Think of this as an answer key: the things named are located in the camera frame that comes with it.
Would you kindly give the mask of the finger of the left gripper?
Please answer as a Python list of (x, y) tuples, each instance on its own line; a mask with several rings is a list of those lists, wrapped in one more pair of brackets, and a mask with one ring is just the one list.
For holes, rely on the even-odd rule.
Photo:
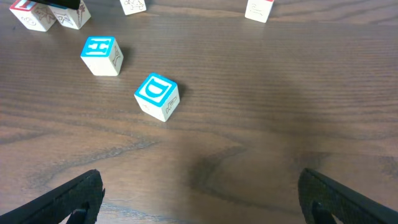
[(81, 0), (32, 0), (48, 6), (59, 7), (62, 9), (78, 9)]

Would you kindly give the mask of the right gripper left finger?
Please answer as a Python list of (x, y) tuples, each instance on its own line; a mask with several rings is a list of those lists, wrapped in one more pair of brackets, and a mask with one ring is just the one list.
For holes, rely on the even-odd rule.
[(1, 215), (1, 223), (94, 224), (104, 198), (100, 172), (89, 170), (40, 197)]

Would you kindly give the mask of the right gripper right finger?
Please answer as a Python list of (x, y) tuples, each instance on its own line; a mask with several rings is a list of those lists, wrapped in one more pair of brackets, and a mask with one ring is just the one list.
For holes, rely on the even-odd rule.
[(298, 179), (300, 208), (308, 224), (395, 224), (397, 212), (309, 168)]

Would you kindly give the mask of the blue number 2 block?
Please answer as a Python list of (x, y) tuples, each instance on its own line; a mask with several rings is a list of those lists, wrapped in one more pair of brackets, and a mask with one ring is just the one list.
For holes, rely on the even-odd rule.
[(91, 17), (84, 1), (80, 1), (78, 9), (61, 8), (60, 6), (49, 6), (49, 8), (62, 26), (72, 29), (82, 28)]

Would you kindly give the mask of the red letter I block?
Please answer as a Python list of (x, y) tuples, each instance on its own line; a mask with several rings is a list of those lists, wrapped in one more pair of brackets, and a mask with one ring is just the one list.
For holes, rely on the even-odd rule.
[(30, 30), (47, 32), (57, 21), (48, 5), (29, 0), (16, 0), (10, 11)]

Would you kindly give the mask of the red letter A block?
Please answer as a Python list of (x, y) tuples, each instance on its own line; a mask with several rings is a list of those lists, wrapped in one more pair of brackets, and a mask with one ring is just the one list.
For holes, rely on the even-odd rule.
[(266, 23), (274, 0), (248, 0), (245, 18)]

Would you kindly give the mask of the blue letter H block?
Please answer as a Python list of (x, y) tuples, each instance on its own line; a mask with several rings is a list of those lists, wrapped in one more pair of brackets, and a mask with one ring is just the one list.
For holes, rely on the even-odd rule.
[(118, 76), (124, 55), (113, 36), (90, 36), (80, 55), (95, 76)]

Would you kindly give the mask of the cream wooden block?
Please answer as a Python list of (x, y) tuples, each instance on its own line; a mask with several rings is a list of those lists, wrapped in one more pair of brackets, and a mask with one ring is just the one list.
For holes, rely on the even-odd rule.
[(130, 15), (147, 10), (145, 0), (120, 0), (124, 14)]

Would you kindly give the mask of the blue letter D block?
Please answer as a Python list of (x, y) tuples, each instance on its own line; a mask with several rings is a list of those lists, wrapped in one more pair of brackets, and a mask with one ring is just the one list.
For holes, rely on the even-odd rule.
[(180, 103), (178, 85), (156, 73), (151, 73), (135, 91), (141, 110), (166, 122)]

